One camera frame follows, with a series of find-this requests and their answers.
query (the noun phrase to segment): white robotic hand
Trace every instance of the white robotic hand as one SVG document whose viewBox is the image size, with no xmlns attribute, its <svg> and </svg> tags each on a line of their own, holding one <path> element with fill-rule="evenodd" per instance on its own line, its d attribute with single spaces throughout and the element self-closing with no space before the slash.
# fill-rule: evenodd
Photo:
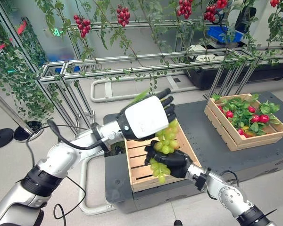
<svg viewBox="0 0 283 226">
<path fill-rule="evenodd" d="M 138 103 L 127 106 L 117 116 L 117 123 L 124 138 L 130 140 L 146 140 L 154 133 L 168 127 L 176 118 L 174 105 L 168 106 L 173 97 L 164 99 L 171 90 L 169 88 L 155 96 L 147 97 Z"/>
</svg>

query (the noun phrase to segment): red radish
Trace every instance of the red radish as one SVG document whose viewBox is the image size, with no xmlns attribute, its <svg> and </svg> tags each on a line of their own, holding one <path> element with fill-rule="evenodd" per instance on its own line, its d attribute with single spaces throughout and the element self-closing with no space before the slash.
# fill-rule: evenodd
<svg viewBox="0 0 283 226">
<path fill-rule="evenodd" d="M 269 120 L 269 117 L 268 117 L 267 114 L 262 114 L 262 115 L 260 115 L 259 122 L 267 123 L 268 120 Z"/>
<path fill-rule="evenodd" d="M 237 129 L 237 131 L 238 131 L 238 133 L 239 133 L 240 135 L 244 135 L 243 129 L 239 128 L 239 129 Z"/>
<path fill-rule="evenodd" d="M 259 121 L 259 116 L 257 114 L 253 114 L 253 117 L 251 118 L 250 122 L 258 122 Z"/>
<path fill-rule="evenodd" d="M 249 106 L 248 110 L 249 110 L 250 113 L 255 113 L 256 112 L 256 109 L 253 108 L 252 106 Z"/>
<path fill-rule="evenodd" d="M 222 109 L 222 106 L 218 106 L 219 110 L 224 113 L 223 109 Z"/>
<path fill-rule="evenodd" d="M 227 118 L 232 118 L 232 117 L 234 117 L 233 112 L 231 112 L 231 111 L 226 112 L 226 117 L 227 117 Z"/>
</svg>

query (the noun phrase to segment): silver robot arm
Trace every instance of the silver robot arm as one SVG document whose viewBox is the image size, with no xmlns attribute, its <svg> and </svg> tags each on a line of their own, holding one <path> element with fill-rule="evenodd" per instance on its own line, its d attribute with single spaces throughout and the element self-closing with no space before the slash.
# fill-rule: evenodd
<svg viewBox="0 0 283 226">
<path fill-rule="evenodd" d="M 79 134 L 69 144 L 66 141 L 53 146 L 47 158 L 39 160 L 1 200 L 0 226 L 39 226 L 44 216 L 42 208 L 47 205 L 52 192 L 80 161 L 102 150 L 108 152 L 111 144 L 124 138 L 145 140 L 168 127 L 176 117 L 174 106 L 168 106 L 173 98 L 161 99 L 169 93 L 170 89 L 166 89 L 129 105 L 115 121 L 103 126 L 95 123 L 92 129 Z"/>
<path fill-rule="evenodd" d="M 200 191 L 207 192 L 211 198 L 219 200 L 241 226 L 276 226 L 247 199 L 241 188 L 228 184 L 210 168 L 205 170 L 192 163 L 185 177 L 194 181 Z"/>
</svg>

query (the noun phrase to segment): gray table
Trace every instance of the gray table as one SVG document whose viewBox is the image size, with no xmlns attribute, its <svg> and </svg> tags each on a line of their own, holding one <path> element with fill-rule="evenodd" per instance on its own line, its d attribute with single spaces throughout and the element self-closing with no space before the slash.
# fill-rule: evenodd
<svg viewBox="0 0 283 226">
<path fill-rule="evenodd" d="M 259 101 L 266 100 L 280 104 L 281 109 L 275 115 L 283 122 L 283 102 L 270 92 L 261 93 Z M 217 173 L 232 170 L 240 181 L 283 169 L 283 138 L 275 144 L 231 152 L 204 114 L 206 104 L 206 101 L 187 103 L 177 105 L 175 110 L 202 167 L 211 167 Z M 115 116 L 105 116 L 104 123 L 114 120 Z M 105 178 L 107 201 L 124 213 L 199 193 L 189 180 L 133 193 L 126 154 L 105 157 Z"/>
</svg>

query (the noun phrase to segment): metal rail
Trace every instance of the metal rail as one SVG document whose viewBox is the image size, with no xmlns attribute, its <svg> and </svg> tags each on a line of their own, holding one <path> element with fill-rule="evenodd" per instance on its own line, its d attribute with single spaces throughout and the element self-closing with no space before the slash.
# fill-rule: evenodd
<svg viewBox="0 0 283 226">
<path fill-rule="evenodd" d="M 266 47 L 260 47 L 258 50 L 265 50 Z M 271 47 L 271 49 L 282 49 L 282 47 Z M 206 54 L 225 54 L 226 52 L 232 52 L 234 58 L 229 59 L 222 59 L 222 60 L 211 60 L 209 61 L 201 61 L 201 62 L 188 62 L 188 63 L 173 63 L 169 65 L 163 65 L 159 62 L 161 58 L 172 59 L 178 57 L 192 57 L 192 56 L 199 56 L 199 55 L 206 55 Z M 105 58 L 98 58 L 95 59 L 86 59 L 85 61 L 82 60 L 70 60 L 64 62 L 53 62 L 47 63 L 43 66 L 43 72 L 37 78 L 37 84 L 40 86 L 42 92 L 44 92 L 45 96 L 54 104 L 55 108 L 57 109 L 58 113 L 62 116 L 63 120 L 68 125 L 77 125 L 78 121 L 82 120 L 86 124 L 87 127 L 90 128 L 91 124 L 94 122 L 94 111 L 92 110 L 90 104 L 86 96 L 83 93 L 82 87 L 80 85 L 81 80 L 85 79 L 92 79 L 92 78 L 101 78 L 104 76 L 107 77 L 117 77 L 117 76 L 125 76 L 127 75 L 125 70 L 130 71 L 130 73 L 154 73 L 160 72 L 164 70 L 168 71 L 178 71 L 178 70 L 186 70 L 189 68 L 194 67 L 219 67 L 216 79 L 213 83 L 213 86 L 206 98 L 210 97 L 218 84 L 218 81 L 224 72 L 224 68 L 221 65 L 224 65 L 225 62 L 234 63 L 240 59 L 241 56 L 245 56 L 245 62 L 242 65 L 239 65 L 231 70 L 228 71 L 226 79 L 221 87 L 221 92 L 219 93 L 229 93 L 233 88 L 234 84 L 236 83 L 238 77 L 240 76 L 241 72 L 243 71 L 246 65 L 257 65 L 260 60 L 258 57 L 252 56 L 250 52 L 246 51 L 243 48 L 233 48 L 233 49 L 206 49 L 206 50 L 197 50 L 197 51 L 190 51 L 190 52 L 173 52 L 173 53 L 159 53 L 159 54 L 146 54 L 146 55 L 138 55 L 135 56 L 120 56 L 120 57 L 105 57 Z M 148 60 L 152 59 L 151 66 L 144 66 L 144 67 L 131 67 L 131 68 L 121 68 L 121 69 L 111 69 L 111 70 L 98 70 L 98 71 L 88 71 L 91 66 L 96 65 L 98 63 L 103 65 L 115 64 L 120 65 L 120 63 L 126 63 L 129 61 L 134 60 Z M 264 58 L 265 60 L 269 59 L 283 59 L 283 55 L 281 56 L 268 56 Z M 84 73 L 74 73 L 73 68 L 75 66 L 84 66 L 87 70 Z M 62 67 L 61 73 L 59 75 L 54 75 L 52 72 L 54 68 Z M 253 71 L 255 70 L 254 67 L 249 69 L 240 83 L 239 92 L 242 87 L 247 82 L 248 78 L 252 75 Z M 60 87 L 56 90 L 59 93 L 59 96 L 64 100 L 62 103 L 55 103 L 52 101 L 51 95 L 52 93 L 48 89 L 49 84 L 56 84 Z M 74 115 L 74 119 L 72 119 L 65 109 L 70 109 L 70 113 Z"/>
</svg>

